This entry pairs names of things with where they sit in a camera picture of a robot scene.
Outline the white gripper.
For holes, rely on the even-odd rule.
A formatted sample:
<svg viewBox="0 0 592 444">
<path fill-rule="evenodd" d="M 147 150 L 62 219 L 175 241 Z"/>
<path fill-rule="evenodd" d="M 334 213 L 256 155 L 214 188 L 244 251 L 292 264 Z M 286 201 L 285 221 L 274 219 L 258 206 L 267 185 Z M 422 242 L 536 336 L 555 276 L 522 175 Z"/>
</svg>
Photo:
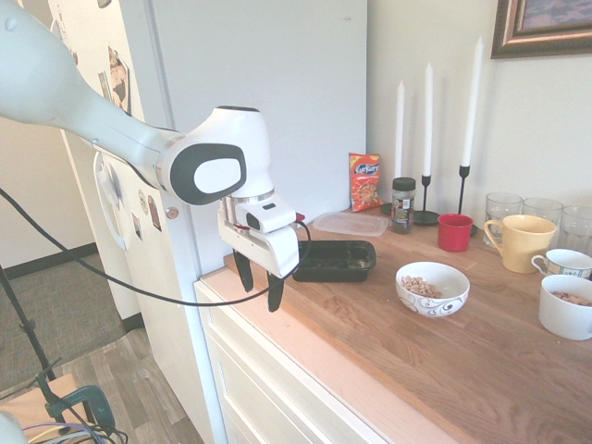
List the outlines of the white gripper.
<svg viewBox="0 0 592 444">
<path fill-rule="evenodd" d="M 253 290 L 253 273 L 250 261 L 267 272 L 267 307 L 274 313 L 281 305 L 284 277 L 299 263 L 299 244 L 296 232 L 290 226 L 271 233 L 237 228 L 226 219 L 226 212 L 217 212 L 218 232 L 223 241 L 232 247 L 235 265 L 246 292 Z"/>
</svg>

